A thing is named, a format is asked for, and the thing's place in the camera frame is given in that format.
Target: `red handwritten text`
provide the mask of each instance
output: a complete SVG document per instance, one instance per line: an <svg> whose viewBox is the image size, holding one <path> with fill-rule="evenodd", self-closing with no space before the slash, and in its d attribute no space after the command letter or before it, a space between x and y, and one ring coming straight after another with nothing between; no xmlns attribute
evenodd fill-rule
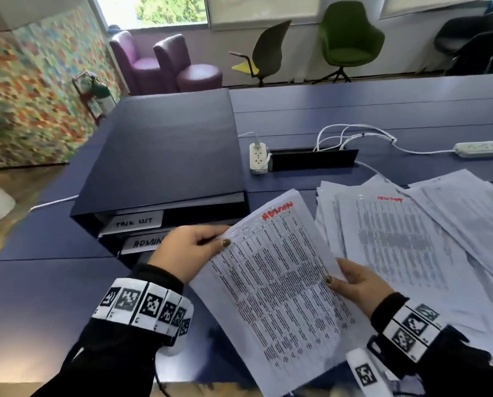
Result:
<svg viewBox="0 0 493 397"><path fill-rule="evenodd" d="M267 213L263 213L263 216L261 218L265 221L269 220L269 218L274 217L277 215L279 212L283 212L289 208L292 207L292 202L287 202L285 205L277 207L275 209L269 210Z"/></svg>
<svg viewBox="0 0 493 397"><path fill-rule="evenodd" d="M396 202L402 202L402 198L390 198L388 196L377 196L380 200L395 200Z"/></svg>

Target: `window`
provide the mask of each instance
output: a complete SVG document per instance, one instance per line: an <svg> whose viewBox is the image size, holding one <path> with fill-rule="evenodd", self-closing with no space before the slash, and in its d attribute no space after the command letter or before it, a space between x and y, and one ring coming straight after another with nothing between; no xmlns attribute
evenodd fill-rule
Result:
<svg viewBox="0 0 493 397"><path fill-rule="evenodd" d="M208 9L212 26L284 19L318 22L320 0L208 0Z"/></svg>
<svg viewBox="0 0 493 397"><path fill-rule="evenodd" d="M385 0L381 18L446 7L476 0Z"/></svg>
<svg viewBox="0 0 493 397"><path fill-rule="evenodd" d="M205 23L204 0L96 0L107 25L122 29Z"/></svg>

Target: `black sleeve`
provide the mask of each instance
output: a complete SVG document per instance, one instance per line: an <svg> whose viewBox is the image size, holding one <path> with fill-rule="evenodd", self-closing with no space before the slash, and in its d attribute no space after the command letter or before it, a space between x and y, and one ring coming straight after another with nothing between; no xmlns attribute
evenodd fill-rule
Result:
<svg viewBox="0 0 493 397"><path fill-rule="evenodd" d="M394 293L385 298L371 316L379 333L376 344L384 363L397 377L418 374L428 397L486 395L493 397L493 358L487 351L467 345L468 339L447 326L430 344L418 363L410 360L382 335L397 311L408 300Z"/></svg>
<svg viewBox="0 0 493 397"><path fill-rule="evenodd" d="M184 288L175 276L151 265L135 266L129 277L155 283L178 294L182 294ZM148 397L155 374L153 359L168 341L165 338L154 331L92 318L59 373L33 395Z"/></svg>

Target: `purple armchair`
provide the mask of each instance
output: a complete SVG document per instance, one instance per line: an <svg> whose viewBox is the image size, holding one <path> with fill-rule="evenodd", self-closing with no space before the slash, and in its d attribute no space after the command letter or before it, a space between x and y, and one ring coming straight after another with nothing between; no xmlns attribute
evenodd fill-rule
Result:
<svg viewBox="0 0 493 397"><path fill-rule="evenodd" d="M168 93L197 92L223 86L223 73L216 66L191 64L183 35L175 35L153 47Z"/></svg>
<svg viewBox="0 0 493 397"><path fill-rule="evenodd" d="M168 93L158 61L152 57L138 58L131 33L118 32L109 43L131 96Z"/></svg>

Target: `electrical outlet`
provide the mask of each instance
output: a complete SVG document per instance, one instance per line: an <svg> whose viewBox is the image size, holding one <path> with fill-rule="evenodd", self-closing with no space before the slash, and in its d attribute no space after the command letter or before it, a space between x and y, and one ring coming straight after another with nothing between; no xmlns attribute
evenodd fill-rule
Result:
<svg viewBox="0 0 493 397"><path fill-rule="evenodd" d="M457 143L454 152L465 159L493 157L493 141Z"/></svg>
<svg viewBox="0 0 493 397"><path fill-rule="evenodd" d="M250 172L252 174L265 174L269 171L267 156L267 145L262 142L259 146L255 143L250 144Z"/></svg>

